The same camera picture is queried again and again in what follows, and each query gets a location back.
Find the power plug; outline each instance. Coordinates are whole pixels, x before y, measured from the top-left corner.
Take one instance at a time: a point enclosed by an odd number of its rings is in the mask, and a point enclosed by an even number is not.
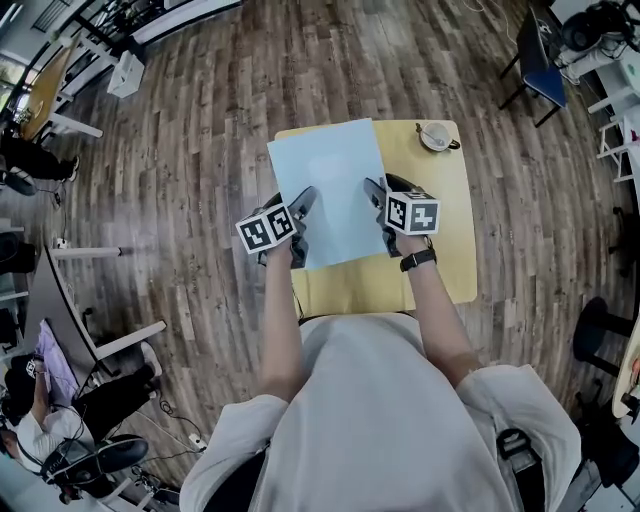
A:
[[[191,441],[191,444],[199,452],[203,452],[207,449],[207,443],[200,439],[200,437],[198,437],[198,434],[189,435],[189,441]]]

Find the black and white marker cube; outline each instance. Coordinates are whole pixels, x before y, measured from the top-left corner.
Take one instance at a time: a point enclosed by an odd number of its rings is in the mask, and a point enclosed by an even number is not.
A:
[[[252,213],[237,222],[236,229],[249,254],[271,249],[296,232],[291,214],[282,203]]]
[[[385,224],[405,235],[433,235],[440,225],[440,201],[425,192],[387,191]]]

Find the wooden floor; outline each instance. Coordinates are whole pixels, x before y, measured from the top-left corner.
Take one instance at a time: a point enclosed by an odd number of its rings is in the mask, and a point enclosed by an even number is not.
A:
[[[524,1],[497,0],[515,37]],[[599,373],[574,361],[582,305],[601,295],[631,316],[632,279],[609,257],[631,208],[628,184],[597,161],[595,101],[566,86],[569,108],[550,108],[497,77],[515,48],[500,11],[463,0],[248,0],[148,48],[137,94],[118,100],[107,79],[67,114],[105,132],[64,136],[59,155],[80,154],[67,184],[65,235],[74,246],[119,245],[132,254],[68,269],[78,302],[94,305],[105,337],[163,318],[152,343],[165,366],[164,396],[209,433],[229,402],[255,391],[264,274],[248,261],[233,224],[276,190],[266,143],[276,132],[349,119],[452,119],[458,123],[476,230],[478,298],[460,314],[484,361],[532,364],[567,409]],[[26,237],[52,243],[64,210],[41,193],[5,191],[0,214]],[[612,338],[611,359],[624,345]],[[157,403],[143,412],[175,435],[188,426]],[[183,449],[144,418],[153,455]],[[148,465],[182,481],[191,455]]]

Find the wristwatch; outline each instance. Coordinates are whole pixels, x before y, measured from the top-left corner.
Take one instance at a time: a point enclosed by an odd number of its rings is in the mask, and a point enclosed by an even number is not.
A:
[[[426,261],[435,261],[438,263],[438,257],[436,256],[436,250],[433,248],[433,243],[431,239],[427,237],[428,247],[424,251],[414,252],[413,254],[409,254],[406,258],[402,258],[400,260],[400,270],[402,272],[407,272],[412,268],[417,267],[421,263]]]

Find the light blue paper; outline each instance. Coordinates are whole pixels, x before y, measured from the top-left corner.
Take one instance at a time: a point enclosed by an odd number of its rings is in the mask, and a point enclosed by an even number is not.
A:
[[[365,178],[380,183],[384,176],[371,119],[319,128],[267,146],[285,204],[310,185],[318,191],[304,220],[306,269],[386,252],[376,223],[378,210],[364,192]]]

